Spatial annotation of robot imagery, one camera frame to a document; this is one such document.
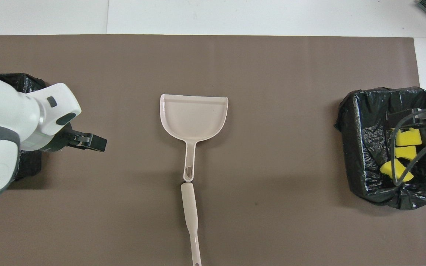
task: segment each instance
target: black trash bag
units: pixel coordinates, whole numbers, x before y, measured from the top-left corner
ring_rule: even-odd
[[[13,86],[13,88],[22,93],[38,91],[46,87],[42,79],[36,79],[28,74],[0,74],[0,81]],[[19,166],[16,171],[14,181],[21,180],[24,177],[32,177],[40,172],[42,168],[42,152],[34,151],[19,151]]]
[[[426,108],[426,91],[416,86],[405,89],[376,88],[353,91],[339,105],[335,124],[342,133],[346,175],[350,190],[375,205],[401,210],[414,210],[426,205],[426,155],[411,170],[414,178],[398,187],[379,168],[390,161],[388,140],[384,130],[386,111]],[[421,129],[426,146],[426,129]],[[409,161],[401,160],[403,165]]]

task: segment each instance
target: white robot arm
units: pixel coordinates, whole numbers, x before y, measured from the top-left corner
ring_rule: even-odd
[[[25,94],[0,81],[0,194],[14,178],[19,150],[55,151],[84,143],[78,148],[104,151],[105,139],[71,130],[69,121],[80,113],[63,83]]]

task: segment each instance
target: cable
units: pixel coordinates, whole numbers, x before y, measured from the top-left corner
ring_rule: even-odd
[[[399,186],[400,184],[402,184],[402,182],[404,181],[405,175],[407,175],[407,173],[412,169],[412,167],[414,167],[415,163],[418,160],[420,160],[423,157],[423,155],[425,155],[425,154],[426,154],[426,146],[421,151],[419,151],[417,156],[415,158],[413,158],[413,160],[411,160],[411,162],[407,165],[404,172],[402,173],[402,175],[397,180],[396,186]]]
[[[392,171],[392,181],[394,182],[394,185],[397,185],[397,177],[396,177],[396,175],[395,175],[395,163],[394,163],[394,158],[395,158],[395,141],[396,141],[396,138],[397,138],[397,132],[399,132],[399,130],[400,130],[400,127],[401,126],[403,126],[404,125],[404,123],[405,122],[407,122],[407,120],[409,120],[409,119],[411,119],[411,118],[413,118],[414,116],[416,116],[416,115],[419,115],[419,114],[421,114],[421,113],[426,113],[426,109],[422,109],[422,110],[420,110],[420,111],[416,111],[415,113],[411,113],[411,114],[409,114],[409,115],[407,115],[407,116],[405,116],[404,118],[402,118],[398,123],[397,123],[397,125],[395,126],[395,128],[394,128],[394,131],[392,132],[392,135],[391,135],[391,146],[390,146],[390,158],[391,158],[391,171]]]

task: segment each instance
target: yellow sponge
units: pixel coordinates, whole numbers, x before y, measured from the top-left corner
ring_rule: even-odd
[[[405,132],[399,130],[395,143],[397,146],[420,145],[422,143],[420,131],[415,128],[409,128],[409,130]]]
[[[397,158],[406,158],[407,160],[412,160],[416,156],[417,156],[417,149],[415,148],[415,146],[395,148],[395,157]]]
[[[404,173],[405,166],[402,165],[397,159],[394,159],[394,166],[395,166],[395,174],[397,175],[397,178],[399,178]],[[382,165],[379,170],[381,171],[382,174],[388,175],[389,177],[391,177],[392,176],[391,162],[389,161],[384,163],[384,165]],[[414,178],[414,175],[408,172],[404,177],[404,182],[412,180],[412,178]]]

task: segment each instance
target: brown mat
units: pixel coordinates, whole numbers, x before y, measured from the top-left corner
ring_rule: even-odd
[[[426,207],[355,197],[333,128],[348,92],[419,84],[412,39],[3,36],[7,72],[66,83],[74,129],[108,146],[49,154],[0,197],[0,265],[191,265],[162,93],[230,101],[196,153],[204,266],[426,265]]]

